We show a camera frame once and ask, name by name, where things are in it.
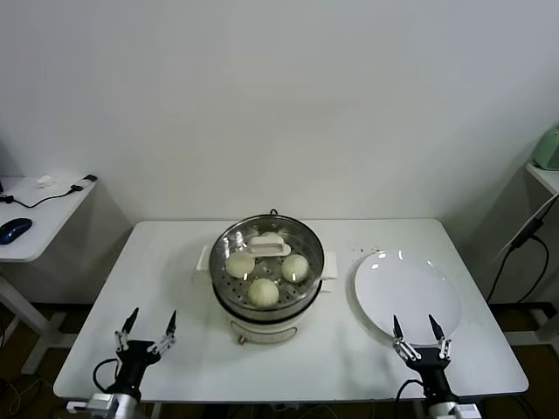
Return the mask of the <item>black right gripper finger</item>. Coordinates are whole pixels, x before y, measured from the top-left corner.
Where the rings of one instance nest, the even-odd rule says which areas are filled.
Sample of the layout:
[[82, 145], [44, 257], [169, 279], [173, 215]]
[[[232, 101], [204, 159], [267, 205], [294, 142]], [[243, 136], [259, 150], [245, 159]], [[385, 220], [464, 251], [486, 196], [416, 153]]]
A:
[[419, 361], [421, 359], [421, 354], [411, 344], [405, 341], [402, 328], [396, 315], [393, 316], [392, 346], [404, 362]]
[[438, 343], [438, 357], [442, 360], [449, 360], [451, 340], [446, 338], [442, 326], [435, 320], [435, 318], [431, 314], [428, 316], [428, 318], [431, 324], [431, 330], [433, 331], [434, 337], [436, 338], [436, 341]]

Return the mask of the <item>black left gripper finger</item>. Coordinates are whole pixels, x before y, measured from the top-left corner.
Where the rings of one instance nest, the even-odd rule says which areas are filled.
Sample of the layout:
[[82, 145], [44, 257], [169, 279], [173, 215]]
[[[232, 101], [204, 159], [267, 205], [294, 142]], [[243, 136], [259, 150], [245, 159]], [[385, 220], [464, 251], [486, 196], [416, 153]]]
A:
[[126, 318], [120, 331], [114, 332], [116, 349], [117, 350], [127, 350], [128, 349], [128, 336], [133, 328], [133, 325], [137, 319], [139, 308], [136, 307], [132, 313]]
[[148, 351], [152, 354], [163, 355], [167, 350], [169, 350], [175, 344], [176, 342], [175, 333], [176, 333], [176, 311], [172, 313], [163, 337], [159, 341], [154, 343], [148, 349]]

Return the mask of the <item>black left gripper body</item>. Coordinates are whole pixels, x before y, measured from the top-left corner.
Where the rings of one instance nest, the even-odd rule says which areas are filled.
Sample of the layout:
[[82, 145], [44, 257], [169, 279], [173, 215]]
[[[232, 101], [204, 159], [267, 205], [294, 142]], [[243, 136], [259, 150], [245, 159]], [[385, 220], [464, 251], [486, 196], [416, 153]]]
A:
[[121, 366], [116, 384], [122, 387], [139, 387], [148, 367], [159, 361], [159, 354], [153, 352], [152, 340], [130, 340], [128, 348], [118, 353]]

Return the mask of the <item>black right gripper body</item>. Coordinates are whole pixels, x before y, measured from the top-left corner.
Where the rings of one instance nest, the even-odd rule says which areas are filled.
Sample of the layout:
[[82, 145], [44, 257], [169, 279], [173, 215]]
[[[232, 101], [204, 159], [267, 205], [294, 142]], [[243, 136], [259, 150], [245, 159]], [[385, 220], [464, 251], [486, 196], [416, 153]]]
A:
[[445, 369], [450, 364], [446, 358], [439, 357], [439, 350], [435, 347], [420, 347], [416, 349], [420, 355], [410, 361], [410, 369], [420, 375], [426, 398], [454, 398]]

